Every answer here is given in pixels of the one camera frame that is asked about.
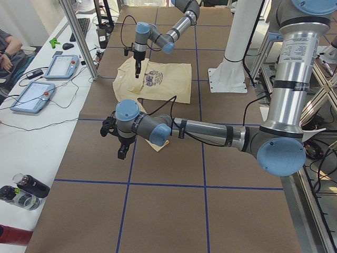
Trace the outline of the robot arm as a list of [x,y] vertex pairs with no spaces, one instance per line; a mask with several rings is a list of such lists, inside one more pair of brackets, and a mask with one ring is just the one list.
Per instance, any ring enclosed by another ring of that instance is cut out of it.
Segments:
[[196,25],[200,15],[200,6],[197,1],[171,1],[179,9],[183,16],[165,34],[161,33],[153,24],[146,22],[136,23],[135,41],[130,47],[124,47],[124,55],[133,52],[135,60],[135,77],[138,79],[141,73],[142,61],[145,60],[148,41],[152,41],[163,52],[170,54],[175,48],[175,42],[186,32],[186,30]]
[[[180,17],[174,7],[129,7],[122,8],[113,38],[104,57],[102,89],[102,117],[109,115],[117,104],[112,83],[117,67],[124,61],[119,39],[128,43],[134,38],[135,21],[155,23],[161,31],[167,31]],[[259,105],[252,88],[247,93],[212,93],[206,79],[206,71],[220,61],[227,44],[232,24],[232,14],[226,7],[204,7],[197,26],[189,28],[172,54],[148,53],[156,63],[187,63],[192,68],[190,102],[168,103],[144,100],[144,108],[154,114],[172,112],[174,116],[211,123],[241,124],[243,119],[251,125],[262,122]],[[144,139],[132,144],[127,157],[117,157],[120,143],[112,135],[96,136],[93,148],[93,168],[99,177],[111,181],[201,184],[204,179],[210,184],[220,184],[233,178],[244,181],[246,177],[265,177],[257,161],[249,154],[235,148],[220,148],[202,145],[192,139],[171,138],[167,146],[155,151]]]

